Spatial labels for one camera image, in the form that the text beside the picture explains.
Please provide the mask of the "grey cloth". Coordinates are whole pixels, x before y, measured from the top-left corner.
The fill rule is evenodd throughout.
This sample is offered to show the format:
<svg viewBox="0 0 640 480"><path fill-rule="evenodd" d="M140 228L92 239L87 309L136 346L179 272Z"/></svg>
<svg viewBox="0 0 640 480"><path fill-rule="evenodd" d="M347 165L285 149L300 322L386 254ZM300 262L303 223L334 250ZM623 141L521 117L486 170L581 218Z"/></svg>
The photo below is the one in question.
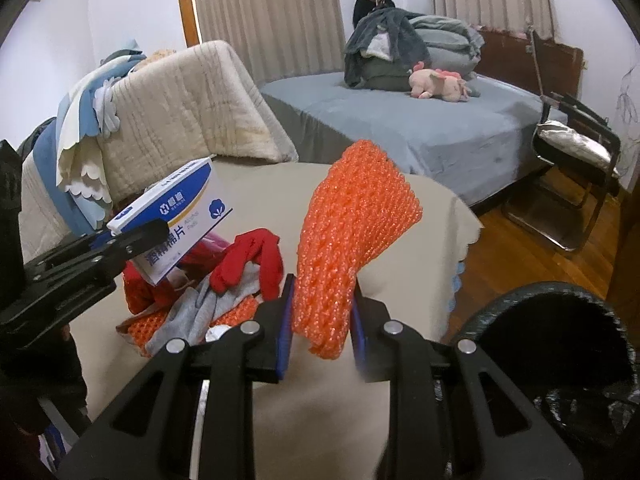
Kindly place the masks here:
<svg viewBox="0 0 640 480"><path fill-rule="evenodd" d="M200 344L209 323L218 320L245 297L254 296L259 290L259 266L249 262L244 266L239 284L218 294L210 288L206 275L195 288L187 287L168 313L166 322L146 344L151 356L157 354L171 339L183 339L189 346Z"/></svg>

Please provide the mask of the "white blue medicine box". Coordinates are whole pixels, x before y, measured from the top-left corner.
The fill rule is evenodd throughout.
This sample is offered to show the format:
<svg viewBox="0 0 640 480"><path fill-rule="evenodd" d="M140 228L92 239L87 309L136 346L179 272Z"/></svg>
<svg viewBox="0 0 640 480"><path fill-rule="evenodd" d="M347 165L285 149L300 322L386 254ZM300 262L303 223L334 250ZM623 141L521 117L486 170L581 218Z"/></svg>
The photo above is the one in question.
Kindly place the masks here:
<svg viewBox="0 0 640 480"><path fill-rule="evenodd" d="M132 262L148 283L158 284L190 250L233 210L208 158L193 159L153 185L107 223L114 235L162 220L164 240Z"/></svg>

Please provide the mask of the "red cloth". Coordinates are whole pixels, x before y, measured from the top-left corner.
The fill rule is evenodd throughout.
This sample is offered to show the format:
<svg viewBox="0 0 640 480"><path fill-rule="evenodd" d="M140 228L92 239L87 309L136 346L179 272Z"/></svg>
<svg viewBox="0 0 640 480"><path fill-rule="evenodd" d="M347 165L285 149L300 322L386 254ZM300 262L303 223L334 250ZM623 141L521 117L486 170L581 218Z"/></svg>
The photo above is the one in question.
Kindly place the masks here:
<svg viewBox="0 0 640 480"><path fill-rule="evenodd" d="M279 297L284 275L280 252L280 237L267 229L256 229L239 234L231 245L216 256L205 255L195 248L178 262L177 266L158 284L152 285L142 278L132 263L127 263L122 280L129 312L140 314L154 306L171 307L186 285L198 284L208 274L210 288L221 294L240 282L244 266L259 266L259 292L265 300Z"/></svg>

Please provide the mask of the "orange foam net sleeve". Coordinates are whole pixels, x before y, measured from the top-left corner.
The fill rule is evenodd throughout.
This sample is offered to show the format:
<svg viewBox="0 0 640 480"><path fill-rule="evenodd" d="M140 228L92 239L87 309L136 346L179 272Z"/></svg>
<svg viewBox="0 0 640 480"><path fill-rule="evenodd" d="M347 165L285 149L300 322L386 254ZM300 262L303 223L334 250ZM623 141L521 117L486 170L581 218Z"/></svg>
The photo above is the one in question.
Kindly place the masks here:
<svg viewBox="0 0 640 480"><path fill-rule="evenodd" d="M311 196L297 247L292 329L309 351L344 348L358 272L422 219L409 182L368 140L344 151Z"/></svg>

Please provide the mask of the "white tissue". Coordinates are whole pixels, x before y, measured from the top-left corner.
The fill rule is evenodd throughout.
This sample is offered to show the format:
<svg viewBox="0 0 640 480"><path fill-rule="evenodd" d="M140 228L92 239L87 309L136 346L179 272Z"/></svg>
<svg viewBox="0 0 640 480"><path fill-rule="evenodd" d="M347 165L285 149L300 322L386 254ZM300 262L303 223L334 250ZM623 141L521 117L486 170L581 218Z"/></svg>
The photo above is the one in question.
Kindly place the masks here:
<svg viewBox="0 0 640 480"><path fill-rule="evenodd" d="M227 324L220 324L215 326L210 326L205 334L206 342L214 342L219 340L225 333L231 330L231 326Z"/></svg>

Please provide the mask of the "pink face mask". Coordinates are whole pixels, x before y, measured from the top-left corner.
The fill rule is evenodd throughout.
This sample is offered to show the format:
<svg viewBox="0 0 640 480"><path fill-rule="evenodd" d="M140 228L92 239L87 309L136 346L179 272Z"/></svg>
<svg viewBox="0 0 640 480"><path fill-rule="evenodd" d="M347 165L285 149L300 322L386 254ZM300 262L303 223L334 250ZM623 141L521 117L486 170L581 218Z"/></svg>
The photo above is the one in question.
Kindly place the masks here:
<svg viewBox="0 0 640 480"><path fill-rule="evenodd" d="M231 243L228 240L225 240L214 231L209 231L198 241L195 248L198 248L205 255L216 256L224 252L230 245Z"/></svg>

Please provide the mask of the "blue white scalloped cloth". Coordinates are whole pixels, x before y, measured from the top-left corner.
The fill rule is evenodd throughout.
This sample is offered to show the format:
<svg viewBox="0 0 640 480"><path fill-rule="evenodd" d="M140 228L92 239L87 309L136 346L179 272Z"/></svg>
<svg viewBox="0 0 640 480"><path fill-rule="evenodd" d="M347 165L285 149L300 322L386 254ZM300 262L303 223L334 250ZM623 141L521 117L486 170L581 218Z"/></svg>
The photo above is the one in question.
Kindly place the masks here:
<svg viewBox="0 0 640 480"><path fill-rule="evenodd" d="M119 129L113 87L145 55L120 49L64 94L55 118L40 133L32 157L56 211L76 235L101 229L113 200L100 142Z"/></svg>

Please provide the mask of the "black cantilever chair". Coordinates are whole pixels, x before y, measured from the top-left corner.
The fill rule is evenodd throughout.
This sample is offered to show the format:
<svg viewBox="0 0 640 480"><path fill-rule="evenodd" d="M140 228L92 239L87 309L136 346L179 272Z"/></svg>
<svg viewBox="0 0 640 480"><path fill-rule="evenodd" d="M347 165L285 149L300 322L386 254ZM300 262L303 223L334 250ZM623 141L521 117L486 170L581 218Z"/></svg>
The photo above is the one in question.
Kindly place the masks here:
<svg viewBox="0 0 640 480"><path fill-rule="evenodd" d="M535 42L541 38L535 29L527 31ZM579 159L561 153L535 139L530 146L547 170L558 170L582 189L581 198L571 198L543 176L524 184L503 204L502 212L512 222L536 233L571 254L579 252L596 225L606 196L620 188L616 165L620 157L620 138L608 121L570 94L540 95L542 112L538 124L557 120L602 144L611 155L608 170L603 171Z"/></svg>

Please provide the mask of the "grey bed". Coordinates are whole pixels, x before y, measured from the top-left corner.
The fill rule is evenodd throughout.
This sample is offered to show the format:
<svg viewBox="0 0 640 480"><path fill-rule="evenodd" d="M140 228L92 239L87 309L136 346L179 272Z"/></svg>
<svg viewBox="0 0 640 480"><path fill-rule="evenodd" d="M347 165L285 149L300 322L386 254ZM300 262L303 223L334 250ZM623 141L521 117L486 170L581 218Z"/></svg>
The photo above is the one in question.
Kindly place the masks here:
<svg viewBox="0 0 640 480"><path fill-rule="evenodd" d="M539 96L478 76L465 102L352 89L340 73L264 84L262 96L301 162L332 164L350 144L378 144L405 174L429 177L467 205L483 203L544 164L532 149Z"/></svg>

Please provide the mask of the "silver seat cushion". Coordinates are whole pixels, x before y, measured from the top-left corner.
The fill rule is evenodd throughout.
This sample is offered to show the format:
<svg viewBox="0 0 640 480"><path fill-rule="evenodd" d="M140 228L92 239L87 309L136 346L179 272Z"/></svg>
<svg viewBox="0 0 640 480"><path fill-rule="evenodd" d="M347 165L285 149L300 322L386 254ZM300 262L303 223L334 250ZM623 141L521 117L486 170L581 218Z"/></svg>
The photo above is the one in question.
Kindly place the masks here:
<svg viewBox="0 0 640 480"><path fill-rule="evenodd" d="M603 171L610 166L611 155L602 144L557 120L538 124L535 139Z"/></svg>

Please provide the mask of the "left beige curtain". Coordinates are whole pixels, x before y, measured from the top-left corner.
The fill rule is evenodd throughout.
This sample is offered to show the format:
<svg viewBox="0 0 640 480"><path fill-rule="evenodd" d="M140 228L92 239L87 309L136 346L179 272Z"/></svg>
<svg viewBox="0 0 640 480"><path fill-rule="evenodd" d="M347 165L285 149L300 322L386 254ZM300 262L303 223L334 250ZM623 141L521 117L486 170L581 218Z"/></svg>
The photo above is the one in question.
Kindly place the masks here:
<svg viewBox="0 0 640 480"><path fill-rule="evenodd" d="M200 39L228 42L258 84L343 68L340 0L194 0L194 10Z"/></svg>

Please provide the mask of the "pink pig plush toy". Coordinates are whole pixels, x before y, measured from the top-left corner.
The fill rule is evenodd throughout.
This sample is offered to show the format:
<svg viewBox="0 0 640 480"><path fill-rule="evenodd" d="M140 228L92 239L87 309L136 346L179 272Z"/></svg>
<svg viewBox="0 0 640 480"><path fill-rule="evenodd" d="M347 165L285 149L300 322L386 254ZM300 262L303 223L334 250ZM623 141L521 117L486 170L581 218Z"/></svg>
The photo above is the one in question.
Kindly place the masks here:
<svg viewBox="0 0 640 480"><path fill-rule="evenodd" d="M469 99L466 81L456 72L426 68L416 63L409 76L410 96L415 99L439 98L446 102L465 102Z"/></svg>

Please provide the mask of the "dark wooden headboard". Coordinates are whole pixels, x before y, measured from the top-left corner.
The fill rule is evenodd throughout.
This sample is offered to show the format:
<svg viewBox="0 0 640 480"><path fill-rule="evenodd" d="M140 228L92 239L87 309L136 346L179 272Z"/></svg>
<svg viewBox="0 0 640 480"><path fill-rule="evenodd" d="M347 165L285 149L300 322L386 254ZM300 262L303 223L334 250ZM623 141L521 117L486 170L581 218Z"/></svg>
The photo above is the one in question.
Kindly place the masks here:
<svg viewBox="0 0 640 480"><path fill-rule="evenodd" d="M485 44L475 71L535 94L578 97L584 68L582 49L537 38L528 32L479 27Z"/></svg>

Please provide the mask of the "folded grey bedding pile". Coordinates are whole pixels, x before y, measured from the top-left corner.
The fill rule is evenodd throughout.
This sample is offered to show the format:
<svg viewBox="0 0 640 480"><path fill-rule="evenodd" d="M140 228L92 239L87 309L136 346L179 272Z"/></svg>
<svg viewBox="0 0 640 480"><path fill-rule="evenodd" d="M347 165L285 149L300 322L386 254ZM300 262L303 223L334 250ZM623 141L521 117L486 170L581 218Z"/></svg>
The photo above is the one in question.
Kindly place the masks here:
<svg viewBox="0 0 640 480"><path fill-rule="evenodd" d="M476 29L465 22L435 15L421 15L411 24L430 52L431 64L426 68L456 72L465 81L476 77L475 67L480 62L480 51L485 44ZM367 58L363 65L363 80L358 87L408 92L411 71L378 58Z"/></svg>

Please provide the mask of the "dark grey fleece blanket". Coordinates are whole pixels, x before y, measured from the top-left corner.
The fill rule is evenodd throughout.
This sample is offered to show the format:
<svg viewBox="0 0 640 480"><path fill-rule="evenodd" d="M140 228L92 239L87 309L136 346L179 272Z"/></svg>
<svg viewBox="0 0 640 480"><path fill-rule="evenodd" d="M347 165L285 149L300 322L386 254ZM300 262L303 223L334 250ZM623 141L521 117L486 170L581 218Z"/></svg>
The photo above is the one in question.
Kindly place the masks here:
<svg viewBox="0 0 640 480"><path fill-rule="evenodd" d="M404 9L385 8L362 18L345 47L345 84L349 87L360 84L367 58L397 64L404 70L412 70L419 63L429 66L430 52L411 24L420 17L421 14Z"/></svg>

